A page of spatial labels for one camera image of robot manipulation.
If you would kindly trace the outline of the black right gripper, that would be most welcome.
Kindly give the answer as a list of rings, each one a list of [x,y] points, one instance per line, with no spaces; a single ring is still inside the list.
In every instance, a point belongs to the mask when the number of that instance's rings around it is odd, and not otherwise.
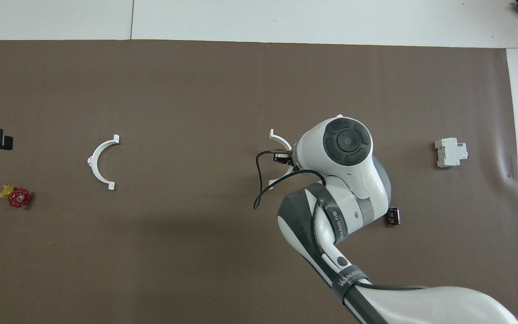
[[[295,168],[294,152],[292,150],[274,150],[272,154],[274,162]]]

